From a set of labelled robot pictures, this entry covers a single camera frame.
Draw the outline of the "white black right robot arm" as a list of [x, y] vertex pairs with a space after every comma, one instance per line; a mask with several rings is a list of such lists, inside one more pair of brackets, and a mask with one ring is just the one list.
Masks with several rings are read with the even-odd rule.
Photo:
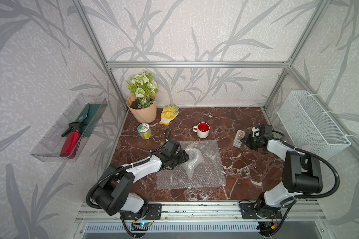
[[[283, 160], [282, 181], [273, 189], [263, 192], [255, 203], [256, 210], [291, 208], [298, 199], [319, 199], [333, 195], [340, 187], [340, 176], [335, 167], [322, 157], [298, 148], [284, 140], [285, 135], [271, 125], [259, 125], [252, 132], [238, 132], [236, 141], [248, 148], [271, 152]], [[334, 175], [334, 185], [323, 190], [321, 163]]]

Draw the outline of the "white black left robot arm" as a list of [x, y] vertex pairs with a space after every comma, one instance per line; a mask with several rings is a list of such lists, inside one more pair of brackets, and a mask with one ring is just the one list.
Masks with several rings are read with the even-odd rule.
[[180, 143], [168, 139], [140, 161], [124, 165], [112, 163], [89, 189], [86, 204], [91, 208], [104, 210], [109, 216], [132, 213], [144, 217], [148, 213], [148, 202], [131, 192], [133, 184], [150, 174], [172, 170], [188, 160], [189, 155]]

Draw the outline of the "clear bubble wrap sheet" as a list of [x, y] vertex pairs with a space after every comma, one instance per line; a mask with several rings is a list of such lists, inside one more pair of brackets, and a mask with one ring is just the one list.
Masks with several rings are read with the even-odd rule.
[[182, 141], [189, 160], [157, 173], [157, 189], [189, 189], [226, 185], [217, 140]]

